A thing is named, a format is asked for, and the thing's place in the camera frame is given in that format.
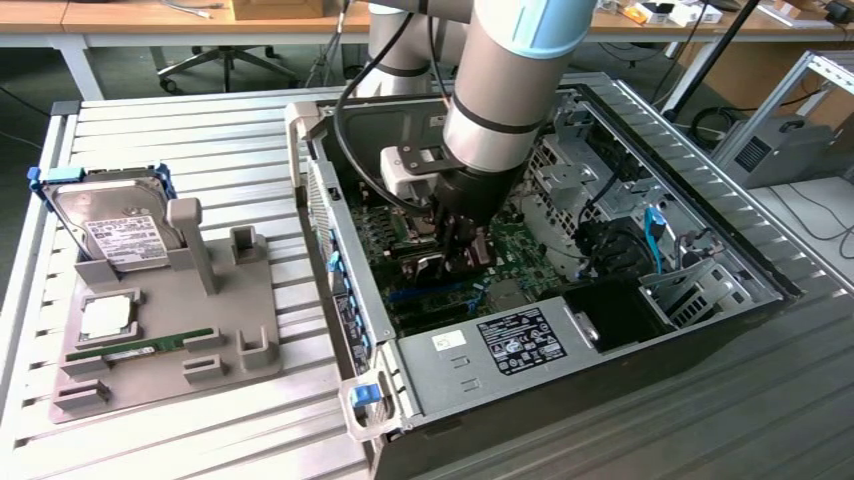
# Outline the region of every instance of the metal slatted table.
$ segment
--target metal slatted table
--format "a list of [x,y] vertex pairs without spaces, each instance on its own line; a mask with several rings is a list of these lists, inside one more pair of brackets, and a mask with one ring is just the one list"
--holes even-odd
[[[54,425],[47,407],[76,247],[32,203],[3,312],[4,327],[22,321],[0,432],[0,455],[8,456],[0,470],[10,468],[14,478],[367,478],[365,451],[341,414],[285,137],[283,107],[337,95],[317,89],[86,102],[78,115],[52,118],[43,167],[163,161],[179,196],[202,202],[206,239],[246,224],[267,236],[285,372],[249,386]],[[16,332],[4,333],[7,346]]]

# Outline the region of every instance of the office chair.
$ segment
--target office chair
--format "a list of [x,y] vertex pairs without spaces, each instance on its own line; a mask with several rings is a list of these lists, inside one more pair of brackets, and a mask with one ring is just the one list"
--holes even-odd
[[[160,78],[160,88],[163,88],[163,90],[166,90],[171,94],[180,93],[178,83],[175,83],[175,80],[170,78],[170,75],[175,75],[176,73],[191,69],[196,65],[212,62],[217,59],[223,60],[223,92],[226,93],[231,91],[231,71],[235,69],[235,60],[243,60],[245,62],[251,63],[253,65],[257,65],[274,73],[285,75],[290,78],[289,87],[295,87],[298,84],[297,73],[293,70],[285,68],[282,65],[277,65],[275,63],[269,62],[267,60],[261,59],[247,53],[247,50],[253,48],[259,48],[259,45],[214,47],[208,51],[204,51],[202,47],[192,47],[192,57],[158,72],[158,77]],[[265,56],[267,58],[279,58],[279,55],[274,51],[271,45],[267,45],[265,47]]]

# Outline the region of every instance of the hard drive label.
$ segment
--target hard drive label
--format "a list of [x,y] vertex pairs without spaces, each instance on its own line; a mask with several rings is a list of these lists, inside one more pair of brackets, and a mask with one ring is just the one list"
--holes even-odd
[[84,225],[115,265],[166,257],[166,245],[151,216],[98,220]]
[[566,357],[539,308],[478,324],[498,370],[514,375]]

